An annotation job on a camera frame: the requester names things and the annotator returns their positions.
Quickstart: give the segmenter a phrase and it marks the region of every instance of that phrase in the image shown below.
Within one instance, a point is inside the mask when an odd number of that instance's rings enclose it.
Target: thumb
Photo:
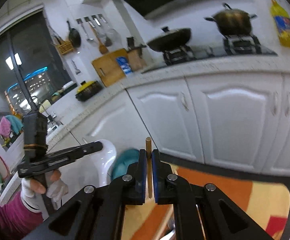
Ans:
[[[29,185],[30,189],[36,193],[44,194],[46,192],[46,188],[35,179],[32,179]]]

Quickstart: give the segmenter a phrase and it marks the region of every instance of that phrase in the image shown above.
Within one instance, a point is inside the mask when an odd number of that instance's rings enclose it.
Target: yellow oil bottle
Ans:
[[[288,13],[276,0],[272,0],[270,13],[277,27],[280,44],[285,47],[290,47],[290,17]]]

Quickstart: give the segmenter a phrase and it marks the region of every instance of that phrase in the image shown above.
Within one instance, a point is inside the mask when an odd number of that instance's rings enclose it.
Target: wicker basket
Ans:
[[[61,45],[56,45],[56,48],[60,52],[60,54],[65,55],[67,53],[70,53],[74,50],[74,47],[70,41],[64,41]]]

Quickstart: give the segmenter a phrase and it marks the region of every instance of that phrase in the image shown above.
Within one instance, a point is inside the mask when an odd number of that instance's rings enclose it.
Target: dark floor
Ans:
[[[276,182],[276,183],[283,183],[290,192],[290,177],[278,177],[278,176],[270,176],[270,175],[260,175],[260,174],[253,174],[247,173],[242,171],[233,171],[229,169],[219,168],[210,165],[204,165],[201,163],[195,163],[192,161],[183,160],[180,158],[176,158],[164,153],[160,154],[160,159],[164,162],[172,163],[178,166],[183,166],[185,168],[203,171],[206,173],[211,173],[214,175],[224,176],[224,177],[231,177],[235,179],[247,179],[247,180],[254,180],[254,181],[264,181],[264,182]],[[288,214],[287,223],[285,226],[285,230],[281,237],[281,240],[289,240],[290,238],[290,209]]]

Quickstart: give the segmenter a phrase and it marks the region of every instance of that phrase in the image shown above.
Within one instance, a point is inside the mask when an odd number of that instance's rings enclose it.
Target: silver screw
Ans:
[[[94,191],[94,187],[93,186],[86,186],[85,188],[84,188],[84,192],[85,193],[92,193]]]
[[[167,176],[167,179],[169,179],[169,180],[176,180],[177,179],[177,175],[176,174],[169,174]]]
[[[206,189],[209,190],[209,191],[214,191],[216,189],[216,186],[212,183],[208,183],[206,185]]]
[[[131,175],[129,175],[129,174],[125,174],[125,175],[123,176],[123,181],[130,181],[130,180],[132,180],[132,178],[133,178],[133,176],[131,176]]]

